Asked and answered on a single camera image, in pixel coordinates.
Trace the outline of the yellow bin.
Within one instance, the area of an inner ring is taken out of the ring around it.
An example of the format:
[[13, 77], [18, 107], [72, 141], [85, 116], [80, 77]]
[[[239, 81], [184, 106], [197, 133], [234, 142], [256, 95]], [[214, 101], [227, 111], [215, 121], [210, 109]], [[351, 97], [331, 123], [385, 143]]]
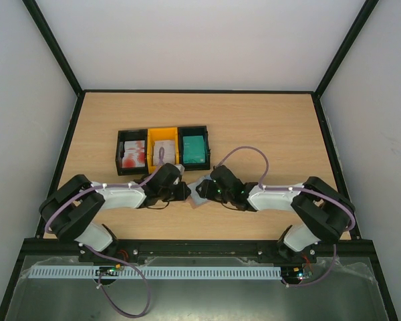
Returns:
[[163, 147], [164, 163], [177, 165], [179, 161], [178, 128], [149, 128], [146, 143], [146, 160], [150, 173], [159, 161], [159, 149]]

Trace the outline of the white pink card stack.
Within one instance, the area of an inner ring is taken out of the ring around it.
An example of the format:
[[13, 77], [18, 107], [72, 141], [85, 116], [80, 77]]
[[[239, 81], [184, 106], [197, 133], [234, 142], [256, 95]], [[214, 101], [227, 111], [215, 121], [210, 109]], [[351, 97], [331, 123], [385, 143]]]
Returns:
[[154, 142], [152, 157], [153, 165], [159, 165], [160, 160], [162, 160], [163, 163], [175, 164], [175, 141], [157, 140]]

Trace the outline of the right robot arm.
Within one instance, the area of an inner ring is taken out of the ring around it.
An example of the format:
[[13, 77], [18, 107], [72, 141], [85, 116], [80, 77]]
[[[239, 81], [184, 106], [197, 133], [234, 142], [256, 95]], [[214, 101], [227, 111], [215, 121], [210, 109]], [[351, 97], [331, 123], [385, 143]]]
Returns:
[[244, 183], [221, 165], [195, 183], [193, 189], [199, 199], [229, 203], [237, 211], [273, 209], [296, 213], [302, 224], [289, 226], [277, 242], [279, 257], [287, 262], [317, 242], [336, 244], [356, 224], [354, 205], [318, 177], [288, 186]]

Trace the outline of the black bin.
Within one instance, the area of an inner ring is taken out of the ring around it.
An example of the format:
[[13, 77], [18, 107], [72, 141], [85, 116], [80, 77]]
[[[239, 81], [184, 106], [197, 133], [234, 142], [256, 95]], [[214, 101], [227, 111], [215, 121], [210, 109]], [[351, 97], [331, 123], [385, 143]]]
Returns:
[[206, 126], [180, 126], [178, 130], [179, 162], [186, 171], [211, 169], [211, 150]]
[[118, 131], [115, 162], [119, 176], [148, 173], [147, 137], [147, 129]]

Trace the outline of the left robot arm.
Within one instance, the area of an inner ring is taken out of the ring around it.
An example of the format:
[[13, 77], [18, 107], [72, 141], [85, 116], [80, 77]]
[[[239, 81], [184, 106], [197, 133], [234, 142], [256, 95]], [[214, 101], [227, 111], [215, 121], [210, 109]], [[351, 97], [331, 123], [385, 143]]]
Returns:
[[190, 189], [182, 180], [184, 167], [166, 163], [143, 181], [105, 184], [76, 175], [39, 207], [45, 221], [45, 232], [62, 242], [76, 241], [94, 251], [106, 250], [116, 239], [105, 225], [94, 223], [94, 217], [108, 209], [151, 208], [157, 202], [184, 201]]

